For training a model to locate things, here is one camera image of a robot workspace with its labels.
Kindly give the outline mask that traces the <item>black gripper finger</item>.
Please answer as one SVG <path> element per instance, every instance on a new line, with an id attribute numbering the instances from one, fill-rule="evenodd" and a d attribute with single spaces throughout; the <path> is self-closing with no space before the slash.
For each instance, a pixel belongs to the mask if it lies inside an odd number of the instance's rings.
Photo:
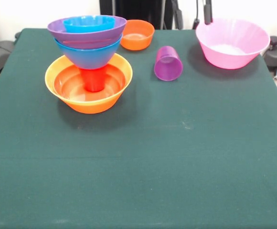
<path id="1" fill-rule="evenodd" d="M 204 23 L 206 25 L 209 25 L 212 23 L 212 1 L 211 0 L 205 0 L 205 3 L 203 5 L 204 10 Z"/>
<path id="2" fill-rule="evenodd" d="M 179 8 L 179 4 L 177 0 L 172 0 L 171 2 L 172 2 L 172 8 L 173 8 L 175 28 L 178 30 L 182 30 L 183 29 L 182 11 Z"/>

